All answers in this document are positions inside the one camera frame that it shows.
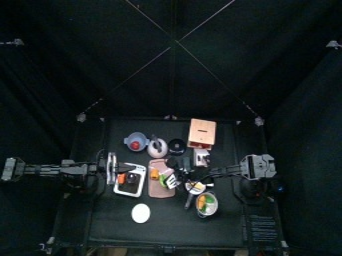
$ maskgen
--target black fabric wall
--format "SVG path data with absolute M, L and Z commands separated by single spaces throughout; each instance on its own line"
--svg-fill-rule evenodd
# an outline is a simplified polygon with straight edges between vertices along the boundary
M 284 228 L 289 243 L 306 248 L 301 255 L 342 255 L 341 66 L 342 52 L 332 50 L 268 122 L 289 191 Z
M 68 157 L 76 115 L 24 51 L 0 51 L 0 162 L 59 163 Z

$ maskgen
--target orange box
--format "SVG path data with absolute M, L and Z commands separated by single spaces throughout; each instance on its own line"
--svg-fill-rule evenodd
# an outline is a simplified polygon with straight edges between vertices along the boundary
M 191 119 L 189 142 L 190 148 L 203 148 L 211 150 L 215 144 L 217 122 L 201 119 Z

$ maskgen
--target food item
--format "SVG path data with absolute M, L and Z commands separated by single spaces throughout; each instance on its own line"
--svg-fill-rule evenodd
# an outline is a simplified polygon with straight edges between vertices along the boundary
M 198 198 L 198 209 L 202 210 L 205 206 L 206 206 L 206 196 L 202 195 Z
M 191 187 L 203 190 L 205 185 L 201 182 L 190 182 Z
M 151 178 L 151 180 L 159 180 L 159 171 L 158 171 L 158 169 L 151 170 L 150 178 Z
M 125 184 L 125 180 L 126 180 L 126 174 L 125 173 L 119 174 L 118 175 L 118 183 L 119 183 L 119 185 Z
M 162 187 L 165 187 L 165 188 L 167 187 L 166 178 L 167 178 L 167 176 L 165 174 L 159 175 L 159 182 L 161 182 Z
M 141 143 L 139 143 L 139 141 L 134 141 L 133 143 L 131 143 L 131 149 L 133 150 L 138 150 L 141 148 Z

